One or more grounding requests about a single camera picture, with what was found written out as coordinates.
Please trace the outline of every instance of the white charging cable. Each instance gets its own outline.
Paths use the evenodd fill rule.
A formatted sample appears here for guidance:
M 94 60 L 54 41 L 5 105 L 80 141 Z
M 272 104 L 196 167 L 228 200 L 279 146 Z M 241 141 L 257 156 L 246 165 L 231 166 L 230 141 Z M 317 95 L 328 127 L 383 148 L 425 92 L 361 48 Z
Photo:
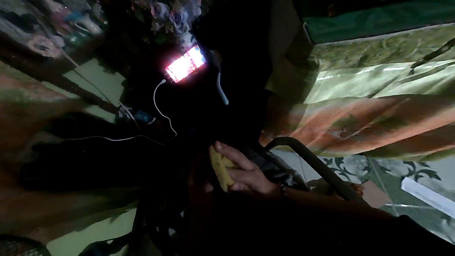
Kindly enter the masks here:
M 229 104 L 228 98 L 224 94 L 223 89 L 221 88 L 221 82 L 220 82 L 220 80 L 221 80 L 221 61 L 213 51 L 210 51 L 210 53 L 212 55 L 213 64 L 215 65 L 215 67 L 218 68 L 218 77 L 217 77 L 218 93 L 220 94 L 221 100 L 223 101 L 224 105 L 228 105 Z
M 174 130 L 174 128 L 172 128 L 171 119 L 169 117 L 163 115 L 163 113 L 161 113 L 160 109 L 157 106 L 157 102 L 155 101 L 155 94 L 157 93 L 157 89 L 160 85 L 162 85 L 164 83 L 166 83 L 166 79 L 161 80 L 161 82 L 155 88 L 155 91 L 153 92 L 153 104 L 155 104 L 155 107 L 157 108 L 158 112 L 169 120 L 169 126 L 171 126 L 172 131 L 175 133 L 175 136 L 174 136 L 174 138 L 175 138 L 177 136 L 177 132 Z

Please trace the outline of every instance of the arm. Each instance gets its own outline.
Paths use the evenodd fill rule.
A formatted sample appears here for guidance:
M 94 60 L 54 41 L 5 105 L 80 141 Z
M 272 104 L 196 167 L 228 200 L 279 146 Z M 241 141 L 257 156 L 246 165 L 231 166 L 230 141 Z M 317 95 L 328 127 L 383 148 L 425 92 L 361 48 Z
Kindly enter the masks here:
M 385 211 L 356 202 L 340 200 L 307 191 L 285 188 L 269 181 L 262 171 L 240 151 L 226 144 L 216 142 L 215 150 L 235 163 L 238 168 L 228 168 L 234 184 L 231 191 L 256 192 L 269 200 L 285 200 L 299 207 L 310 208 L 320 214 L 338 215 L 349 219 L 391 220 L 394 217 Z

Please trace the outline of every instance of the phone screen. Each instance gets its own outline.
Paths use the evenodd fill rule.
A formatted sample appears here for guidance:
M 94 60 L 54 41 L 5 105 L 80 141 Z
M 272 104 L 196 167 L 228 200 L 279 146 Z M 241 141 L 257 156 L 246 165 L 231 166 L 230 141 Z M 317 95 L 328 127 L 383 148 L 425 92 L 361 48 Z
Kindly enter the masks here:
M 180 82 L 204 63 L 205 59 L 199 46 L 195 46 L 183 54 L 182 57 L 176 59 L 171 65 L 167 66 L 166 72 L 174 82 Z

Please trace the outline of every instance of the floor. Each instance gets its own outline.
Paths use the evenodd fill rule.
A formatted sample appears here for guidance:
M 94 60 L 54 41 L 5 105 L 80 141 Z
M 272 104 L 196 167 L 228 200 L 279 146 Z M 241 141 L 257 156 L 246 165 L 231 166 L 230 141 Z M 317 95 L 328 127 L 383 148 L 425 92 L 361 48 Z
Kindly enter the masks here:
M 308 182 L 321 176 L 296 153 L 272 150 Z M 455 157 L 417 163 L 391 159 L 374 159 L 361 155 L 339 158 L 319 157 L 338 176 L 352 183 L 371 180 L 390 200 L 379 207 L 392 215 L 408 215 L 418 224 L 455 244 L 455 219 L 401 189 L 404 177 L 410 177 L 430 190 L 455 201 Z
M 92 59 L 75 70 L 77 73 L 73 70 L 66 73 L 64 76 L 77 83 L 81 88 L 119 106 L 118 101 L 123 92 L 121 83 L 125 80 L 119 73 L 111 74 L 106 72 L 104 68 L 99 65 L 97 59 Z M 50 83 L 44 82 L 43 84 L 68 97 L 77 97 Z M 109 122 L 114 121 L 114 114 L 106 112 L 98 106 L 91 106 L 87 111 L 104 118 Z M 90 243 L 116 238 L 129 233 L 132 229 L 135 214 L 136 209 L 131 209 L 120 216 L 94 223 L 84 230 L 74 231 L 51 241 L 47 244 L 47 248 L 52 256 L 77 256 Z M 125 249 L 126 248 L 124 247 L 115 255 L 123 255 Z

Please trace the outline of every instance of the curtain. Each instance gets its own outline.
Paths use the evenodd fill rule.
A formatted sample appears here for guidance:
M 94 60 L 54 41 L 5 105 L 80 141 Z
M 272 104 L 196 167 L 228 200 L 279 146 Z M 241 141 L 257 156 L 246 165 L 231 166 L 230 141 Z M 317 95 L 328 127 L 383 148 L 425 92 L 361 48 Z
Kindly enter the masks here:
M 455 50 L 411 69 L 455 35 L 439 25 L 315 45 L 304 31 L 273 71 L 260 142 L 297 138 L 321 156 L 427 161 L 455 152 Z

